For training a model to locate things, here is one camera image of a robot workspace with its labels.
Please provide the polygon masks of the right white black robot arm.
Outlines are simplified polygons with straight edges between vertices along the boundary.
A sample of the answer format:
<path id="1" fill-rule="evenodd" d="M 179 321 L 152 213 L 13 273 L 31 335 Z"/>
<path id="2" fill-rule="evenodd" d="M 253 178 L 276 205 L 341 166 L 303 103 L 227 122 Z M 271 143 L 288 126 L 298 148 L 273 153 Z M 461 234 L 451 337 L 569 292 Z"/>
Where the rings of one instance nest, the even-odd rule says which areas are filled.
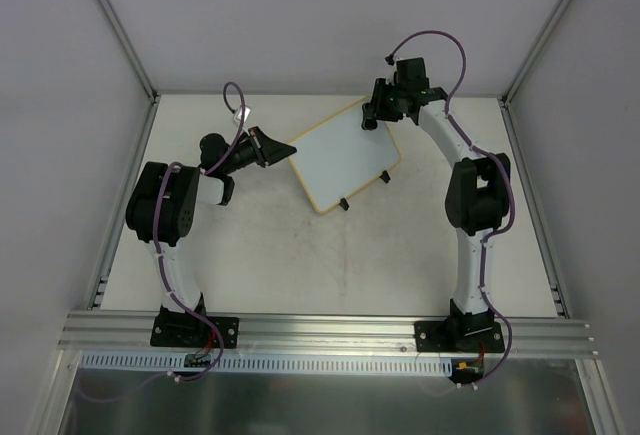
<path id="1" fill-rule="evenodd" d="M 363 129 L 409 118 L 451 166 L 444 208 L 458 242 L 456 288 L 446 318 L 415 323 L 416 348 L 422 353 L 501 353 L 504 342 L 490 300 L 489 266 L 495 237 L 508 231 L 515 219 L 510 159 L 472 140 L 454 117 L 449 94 L 431 86 L 423 59 L 388 56 L 386 62 L 392 74 L 375 80 L 362 107 Z"/>

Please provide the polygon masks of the yellow framed whiteboard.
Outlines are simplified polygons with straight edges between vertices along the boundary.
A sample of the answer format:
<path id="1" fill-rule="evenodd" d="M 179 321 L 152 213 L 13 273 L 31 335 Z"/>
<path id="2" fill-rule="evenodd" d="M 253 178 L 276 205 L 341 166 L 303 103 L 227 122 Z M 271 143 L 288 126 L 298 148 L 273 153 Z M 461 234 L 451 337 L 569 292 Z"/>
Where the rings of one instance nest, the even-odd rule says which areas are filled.
<path id="1" fill-rule="evenodd" d="M 303 131 L 288 143 L 296 148 L 289 162 L 311 206 L 325 214 L 379 180 L 402 160 L 385 122 L 361 128 L 363 98 Z"/>

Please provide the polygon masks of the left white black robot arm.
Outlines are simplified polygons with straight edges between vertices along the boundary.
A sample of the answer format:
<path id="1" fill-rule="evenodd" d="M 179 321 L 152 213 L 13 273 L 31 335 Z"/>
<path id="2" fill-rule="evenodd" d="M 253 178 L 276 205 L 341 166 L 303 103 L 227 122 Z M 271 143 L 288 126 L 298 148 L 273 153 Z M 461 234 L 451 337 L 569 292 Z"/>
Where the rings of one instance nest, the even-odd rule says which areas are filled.
<path id="1" fill-rule="evenodd" d="M 226 206 L 235 189 L 232 174 L 249 165 L 266 168 L 297 153 L 257 126 L 229 144 L 217 133 L 200 143 L 200 165 L 148 162 L 130 196 L 125 223 L 155 257 L 165 295 L 156 317 L 161 335 L 176 334 L 197 345 L 212 331 L 204 295 L 182 258 L 180 241 L 190 233 L 197 204 Z"/>

